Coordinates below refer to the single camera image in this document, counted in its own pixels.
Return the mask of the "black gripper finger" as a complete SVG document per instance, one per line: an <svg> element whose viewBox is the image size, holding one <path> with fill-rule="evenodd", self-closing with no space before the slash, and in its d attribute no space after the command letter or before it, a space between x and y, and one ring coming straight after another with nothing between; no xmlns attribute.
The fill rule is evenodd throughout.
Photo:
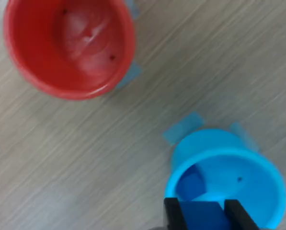
<svg viewBox="0 0 286 230"><path fill-rule="evenodd" d="M167 230L186 230L187 226L177 198L164 199L164 227Z"/></svg>
<svg viewBox="0 0 286 230"><path fill-rule="evenodd" d="M231 230L259 230L238 200L225 200L224 213L230 221Z"/></svg>

